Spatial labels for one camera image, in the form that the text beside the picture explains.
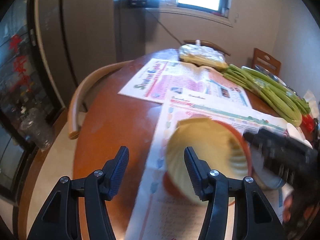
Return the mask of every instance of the newspaper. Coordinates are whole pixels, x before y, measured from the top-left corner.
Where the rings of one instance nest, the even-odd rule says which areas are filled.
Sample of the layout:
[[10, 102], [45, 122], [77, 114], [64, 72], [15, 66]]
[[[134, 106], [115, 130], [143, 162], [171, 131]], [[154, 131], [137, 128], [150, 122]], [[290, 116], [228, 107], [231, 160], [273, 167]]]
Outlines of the newspaper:
[[[192, 117], [209, 117], [234, 126], [240, 133], [249, 129], [258, 131], [265, 126], [283, 133], [286, 121], [260, 113], [248, 107], [234, 108], [230, 104], [210, 103], [201, 98], [167, 93], [146, 162], [146, 169], [136, 198], [135, 207], [127, 228], [125, 240], [197, 240], [206, 212], [185, 198], [169, 195], [163, 186], [166, 172], [164, 153], [167, 142], [179, 120]], [[282, 219], [282, 189], [266, 193], [266, 197]], [[234, 205], [228, 208], [225, 240], [232, 239]]]
[[244, 89], [225, 79], [215, 69], [155, 58], [143, 66], [119, 94], [162, 104], [167, 91], [188, 94], [190, 90], [207, 98], [219, 98], [224, 102], [252, 108]]

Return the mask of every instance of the curved chair armrest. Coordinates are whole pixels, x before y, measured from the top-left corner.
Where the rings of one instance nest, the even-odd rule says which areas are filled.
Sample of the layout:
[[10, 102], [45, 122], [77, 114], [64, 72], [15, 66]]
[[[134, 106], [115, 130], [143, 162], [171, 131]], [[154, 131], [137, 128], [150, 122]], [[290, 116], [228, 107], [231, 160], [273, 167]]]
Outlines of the curved chair armrest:
[[[184, 40], [183, 42], [185, 44], [196, 44], [195, 40]], [[221, 48], [217, 44], [214, 44], [210, 41], [200, 41], [200, 42], [201, 42], [201, 46], [206, 46], [206, 47], [212, 48], [214, 50], [217, 50], [219, 52], [222, 52], [225, 55], [231, 56], [231, 54], [229, 52], [227, 52], [225, 49]]]
[[118, 70], [124, 67], [129, 62], [131, 62], [131, 60], [119, 62], [119, 63], [115, 63], [115, 64], [111, 64], [111, 65], [99, 68], [96, 71], [92, 72], [90, 75], [88, 75], [77, 87], [75, 93], [72, 96], [72, 100], [71, 100], [69, 111], [68, 111], [68, 134], [71, 140], [76, 139], [79, 136], [80, 126], [78, 124], [78, 113], [79, 113], [79, 108], [87, 92], [99, 79], [109, 74], [110, 72], [113, 72], [115, 70]]

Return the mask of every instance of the table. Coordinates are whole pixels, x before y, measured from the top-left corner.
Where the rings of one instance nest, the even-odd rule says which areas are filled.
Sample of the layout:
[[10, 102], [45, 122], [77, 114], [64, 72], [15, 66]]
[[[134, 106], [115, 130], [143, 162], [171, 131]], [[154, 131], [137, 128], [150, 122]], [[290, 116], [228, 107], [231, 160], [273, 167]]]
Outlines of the table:
[[[118, 240], [124, 239], [161, 111], [158, 103], [118, 95], [118, 92], [152, 58], [178, 60], [179, 56], [175, 49], [151, 53], [109, 76], [86, 115], [76, 147], [74, 179], [101, 169], [107, 160], [114, 158], [120, 146], [129, 148], [130, 160], [118, 195], [106, 202]], [[278, 117], [260, 98], [246, 93], [254, 109]], [[79, 200], [79, 210], [82, 239], [88, 240], [83, 198]]]

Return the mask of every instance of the wooden chair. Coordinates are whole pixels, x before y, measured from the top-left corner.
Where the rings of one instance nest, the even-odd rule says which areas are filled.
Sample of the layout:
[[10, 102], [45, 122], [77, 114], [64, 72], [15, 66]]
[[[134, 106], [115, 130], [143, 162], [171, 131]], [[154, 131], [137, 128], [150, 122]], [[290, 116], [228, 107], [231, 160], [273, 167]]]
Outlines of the wooden chair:
[[69, 133], [68, 136], [71, 140], [76, 139], [79, 136], [79, 133], [80, 133], [80, 125], [78, 123], [79, 109], [82, 106], [82, 103], [85, 97], [88, 95], [88, 92], [92, 90], [94, 85], [98, 83], [98, 81], [102, 77], [106, 76], [107, 74], [110, 74], [111, 72], [119, 70], [120, 68], [127, 65], [129, 62], [131, 61], [119, 62], [119, 63], [115, 63], [115, 64], [111, 64], [111, 65], [99, 68], [96, 71], [92, 72], [89, 76], [87, 76], [78, 86], [75, 93], [73, 94], [73, 97], [69, 106], [69, 111], [68, 111], [68, 133]]
[[[183, 42], [184, 42], [184, 44], [196, 44], [195, 40], [184, 40]], [[221, 48], [217, 44], [214, 44], [210, 41], [200, 41], [200, 43], [201, 43], [201, 46], [206, 46], [206, 47], [212, 48], [214, 50], [217, 50], [219, 52], [222, 52], [224, 56], [225, 55], [231, 56], [231, 54], [229, 52], [227, 52], [225, 49]]]
[[255, 69], [255, 65], [261, 66], [273, 75], [279, 76], [281, 62], [257, 48], [254, 48], [251, 68]]

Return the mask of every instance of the window sill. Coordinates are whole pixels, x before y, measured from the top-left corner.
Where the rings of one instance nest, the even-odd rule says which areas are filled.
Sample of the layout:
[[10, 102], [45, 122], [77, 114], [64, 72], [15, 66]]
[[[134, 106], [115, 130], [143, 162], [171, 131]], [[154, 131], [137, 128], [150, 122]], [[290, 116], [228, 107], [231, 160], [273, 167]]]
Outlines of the window sill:
[[150, 12], [161, 12], [161, 13], [172, 13], [172, 14], [181, 14], [181, 15], [188, 15], [193, 16], [197, 18], [206, 19], [213, 22], [218, 22], [221, 24], [224, 24], [229, 27], [233, 27], [231, 22], [228, 18], [224, 18], [221, 16], [217, 16], [211, 13], [187, 9], [187, 8], [181, 8], [181, 7], [171, 7], [171, 6], [159, 6], [159, 8], [146, 8], [146, 10]]

